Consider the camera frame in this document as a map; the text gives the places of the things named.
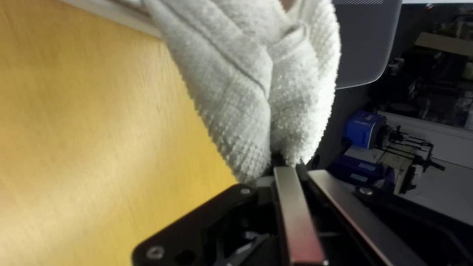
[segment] blue object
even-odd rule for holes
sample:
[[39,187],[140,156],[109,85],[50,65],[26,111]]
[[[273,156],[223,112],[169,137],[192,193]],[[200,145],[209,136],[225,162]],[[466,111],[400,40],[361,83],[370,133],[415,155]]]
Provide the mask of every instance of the blue object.
[[339,155],[327,170],[333,177],[354,186],[382,183],[382,189],[394,189],[394,171],[391,167],[384,167],[382,164],[370,164]]
[[385,117],[375,112],[354,112],[344,124],[344,137],[354,146],[370,149],[375,145]]

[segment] white towel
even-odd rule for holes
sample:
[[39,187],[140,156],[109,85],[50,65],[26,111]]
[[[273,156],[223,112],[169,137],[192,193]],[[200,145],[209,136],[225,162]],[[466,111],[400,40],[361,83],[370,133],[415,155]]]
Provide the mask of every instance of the white towel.
[[197,114],[239,182],[270,162],[271,60],[209,0],[144,0]]
[[267,170],[270,149],[291,165],[311,158],[339,59],[329,0],[298,0],[289,16],[277,0],[143,3],[239,182]]

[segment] metal rod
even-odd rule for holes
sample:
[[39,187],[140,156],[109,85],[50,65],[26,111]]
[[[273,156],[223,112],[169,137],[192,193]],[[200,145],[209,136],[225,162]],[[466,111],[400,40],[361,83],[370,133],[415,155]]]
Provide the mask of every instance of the metal rod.
[[276,167],[276,189],[291,264],[326,264],[295,168]]
[[351,192],[342,187],[338,180],[329,176],[329,173],[320,170],[310,171],[308,176],[345,221],[382,260],[382,264],[425,266],[425,263],[397,235],[359,202]]

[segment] gray metal surface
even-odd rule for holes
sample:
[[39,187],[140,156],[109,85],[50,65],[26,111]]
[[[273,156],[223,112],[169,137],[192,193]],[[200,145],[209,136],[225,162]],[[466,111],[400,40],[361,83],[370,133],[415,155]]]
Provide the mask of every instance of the gray metal surface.
[[338,88],[373,83],[385,69],[401,0],[333,0],[339,22]]
[[425,266],[397,235],[342,187],[341,182],[323,170],[310,171],[308,176],[384,264]]
[[311,216],[295,168],[276,167],[274,180],[291,264],[325,264],[323,248],[314,233]]

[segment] yellow wall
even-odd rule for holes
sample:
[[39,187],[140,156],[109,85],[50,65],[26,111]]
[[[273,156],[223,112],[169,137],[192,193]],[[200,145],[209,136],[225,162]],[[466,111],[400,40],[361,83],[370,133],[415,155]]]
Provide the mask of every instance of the yellow wall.
[[158,40],[0,0],[0,264],[125,266],[234,180]]

